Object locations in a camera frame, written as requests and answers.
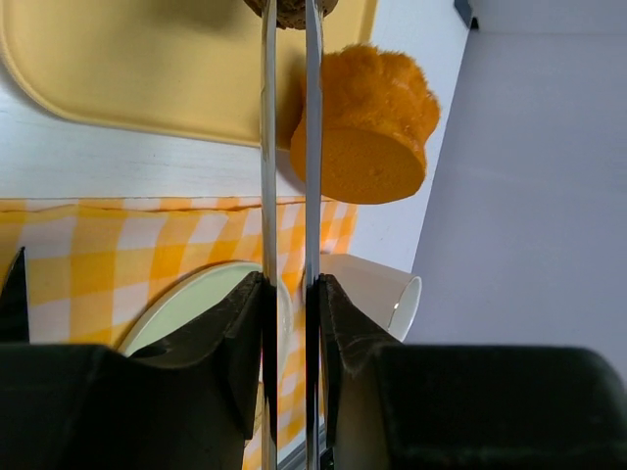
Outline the white ceramic mug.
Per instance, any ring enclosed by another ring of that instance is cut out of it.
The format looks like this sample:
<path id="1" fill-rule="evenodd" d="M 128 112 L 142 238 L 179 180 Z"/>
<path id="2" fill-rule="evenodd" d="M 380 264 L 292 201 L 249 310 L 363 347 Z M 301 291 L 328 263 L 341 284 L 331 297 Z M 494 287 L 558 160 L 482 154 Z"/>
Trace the white ceramic mug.
<path id="1" fill-rule="evenodd" d="M 321 272 L 334 275 L 351 302 L 391 336 L 403 342 L 415 320 L 419 276 L 348 254 L 323 254 Z"/>

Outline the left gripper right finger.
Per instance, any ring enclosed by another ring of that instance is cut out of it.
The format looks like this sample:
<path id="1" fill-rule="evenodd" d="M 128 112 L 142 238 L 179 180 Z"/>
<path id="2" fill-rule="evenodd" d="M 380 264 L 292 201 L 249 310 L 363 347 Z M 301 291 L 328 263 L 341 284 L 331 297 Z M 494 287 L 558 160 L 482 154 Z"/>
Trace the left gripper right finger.
<path id="1" fill-rule="evenodd" d="M 405 345 L 319 279 L 325 469 L 622 469 L 626 390 L 571 347 Z"/>

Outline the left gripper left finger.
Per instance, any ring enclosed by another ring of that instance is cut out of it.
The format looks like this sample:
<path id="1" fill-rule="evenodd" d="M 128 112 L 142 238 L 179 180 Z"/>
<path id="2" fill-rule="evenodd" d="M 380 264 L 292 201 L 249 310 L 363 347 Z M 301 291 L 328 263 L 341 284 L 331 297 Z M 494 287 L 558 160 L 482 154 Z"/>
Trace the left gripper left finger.
<path id="1" fill-rule="evenodd" d="M 103 345 L 1 348 L 5 469 L 238 469 L 252 436 L 263 282 L 132 356 Z"/>

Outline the metal serving tongs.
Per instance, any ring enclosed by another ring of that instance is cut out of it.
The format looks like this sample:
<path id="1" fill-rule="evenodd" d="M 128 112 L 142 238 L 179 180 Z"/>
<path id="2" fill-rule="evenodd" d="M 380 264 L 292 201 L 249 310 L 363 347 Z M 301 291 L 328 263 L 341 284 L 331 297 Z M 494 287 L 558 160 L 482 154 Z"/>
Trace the metal serving tongs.
<path id="1" fill-rule="evenodd" d="M 278 270 L 277 205 L 298 197 L 306 209 L 305 245 L 305 376 L 306 431 L 305 467 L 319 469 L 319 294 L 320 206 L 322 163 L 322 90 L 323 3 L 306 1 L 306 175 L 304 183 L 285 177 L 276 164 L 280 154 L 276 139 L 276 44 L 278 3 L 264 1 L 262 6 L 261 49 L 261 203 L 263 234 L 263 274 L 265 284 L 262 313 L 263 383 L 265 389 L 262 425 L 262 467 L 278 467 Z"/>

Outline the brown chocolate muffin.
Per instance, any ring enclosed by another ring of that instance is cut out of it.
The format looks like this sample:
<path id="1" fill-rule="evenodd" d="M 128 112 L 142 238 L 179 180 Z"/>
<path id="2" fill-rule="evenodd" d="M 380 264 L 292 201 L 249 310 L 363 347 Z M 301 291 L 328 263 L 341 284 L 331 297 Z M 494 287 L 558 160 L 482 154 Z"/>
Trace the brown chocolate muffin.
<path id="1" fill-rule="evenodd" d="M 265 8 L 265 0 L 244 0 L 245 4 L 259 17 Z M 306 28 L 305 0 L 277 0 L 276 25 L 281 29 L 304 30 Z M 337 0 L 322 0 L 322 12 L 326 17 L 337 6 Z"/>

